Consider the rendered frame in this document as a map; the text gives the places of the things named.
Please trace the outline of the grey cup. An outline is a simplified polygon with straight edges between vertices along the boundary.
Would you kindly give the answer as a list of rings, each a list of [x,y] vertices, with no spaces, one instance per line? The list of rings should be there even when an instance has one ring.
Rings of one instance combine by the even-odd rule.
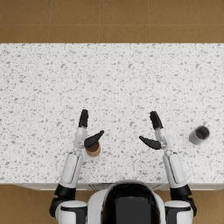
[[[189,135],[192,144],[199,145],[205,142],[210,136],[209,129],[205,126],[198,126]]]

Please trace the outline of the brown cup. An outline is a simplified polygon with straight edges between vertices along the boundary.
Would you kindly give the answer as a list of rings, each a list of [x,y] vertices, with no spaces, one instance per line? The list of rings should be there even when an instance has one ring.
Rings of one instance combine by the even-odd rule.
[[[97,157],[101,152],[100,143],[97,142],[90,147],[86,147],[86,152],[90,157]]]

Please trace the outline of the robot body dark round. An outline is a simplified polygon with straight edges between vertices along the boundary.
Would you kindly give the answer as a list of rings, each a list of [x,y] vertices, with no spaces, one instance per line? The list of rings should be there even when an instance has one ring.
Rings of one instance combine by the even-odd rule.
[[[166,224],[165,205],[144,182],[121,180],[90,197],[87,224]]]

